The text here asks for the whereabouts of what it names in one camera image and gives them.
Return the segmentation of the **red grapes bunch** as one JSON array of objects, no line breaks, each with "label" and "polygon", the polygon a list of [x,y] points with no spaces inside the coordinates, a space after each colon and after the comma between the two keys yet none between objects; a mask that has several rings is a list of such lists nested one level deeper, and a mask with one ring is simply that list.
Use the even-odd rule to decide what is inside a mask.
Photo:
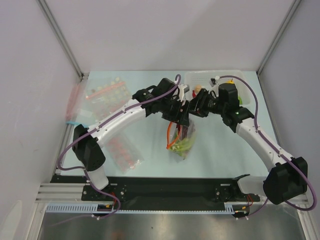
[{"label": "red grapes bunch", "polygon": [[196,131],[195,123],[190,121],[189,126],[182,126],[180,139],[190,138]]}]

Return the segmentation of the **clear orange-zipper zip bag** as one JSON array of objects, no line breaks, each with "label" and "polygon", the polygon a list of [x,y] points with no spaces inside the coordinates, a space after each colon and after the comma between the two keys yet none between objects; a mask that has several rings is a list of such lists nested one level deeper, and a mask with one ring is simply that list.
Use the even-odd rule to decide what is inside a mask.
[{"label": "clear orange-zipper zip bag", "polygon": [[[182,125],[170,122],[167,130],[166,130],[166,149],[169,150],[169,148],[175,144],[177,141],[181,141],[180,137],[181,137],[181,132],[182,132]],[[196,136],[197,136],[197,132],[196,132],[196,128],[195,128],[195,133],[190,137],[192,139],[195,139],[196,141]],[[176,154],[180,160],[185,160],[182,157],[180,157],[178,154]]]}]

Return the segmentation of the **green onion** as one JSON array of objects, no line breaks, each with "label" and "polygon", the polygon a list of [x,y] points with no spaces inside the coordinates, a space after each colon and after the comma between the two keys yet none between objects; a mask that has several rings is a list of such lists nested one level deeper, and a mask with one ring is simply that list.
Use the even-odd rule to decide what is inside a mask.
[{"label": "green onion", "polygon": [[169,150],[178,154],[181,158],[186,159],[194,143],[194,138],[184,138],[183,140],[177,141],[173,144]]}]

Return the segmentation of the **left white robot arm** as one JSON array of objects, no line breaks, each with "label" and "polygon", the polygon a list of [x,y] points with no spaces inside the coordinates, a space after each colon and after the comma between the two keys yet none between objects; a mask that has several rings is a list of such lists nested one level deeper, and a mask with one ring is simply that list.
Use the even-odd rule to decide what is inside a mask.
[{"label": "left white robot arm", "polygon": [[110,195],[109,180],[104,170],[106,157],[103,145],[129,125],[161,113],[162,117],[182,126],[189,125],[188,103],[185,94],[190,90],[175,81],[163,78],[158,85],[138,90],[120,109],[89,127],[78,125],[73,133],[72,151],[81,162],[88,181],[94,186],[92,194],[99,200]]}]

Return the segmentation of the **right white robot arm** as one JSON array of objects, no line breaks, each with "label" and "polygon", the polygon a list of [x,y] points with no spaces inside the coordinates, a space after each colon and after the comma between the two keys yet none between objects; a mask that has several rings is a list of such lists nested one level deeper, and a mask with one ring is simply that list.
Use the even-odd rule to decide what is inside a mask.
[{"label": "right white robot arm", "polygon": [[223,123],[244,139],[268,170],[267,177],[244,175],[230,188],[231,196],[242,201],[248,194],[261,195],[275,205],[289,201],[307,191],[308,164],[276,145],[259,129],[257,118],[240,105],[238,90],[232,83],[222,83],[218,94],[201,89],[189,102],[188,112],[205,118],[220,115]]}]

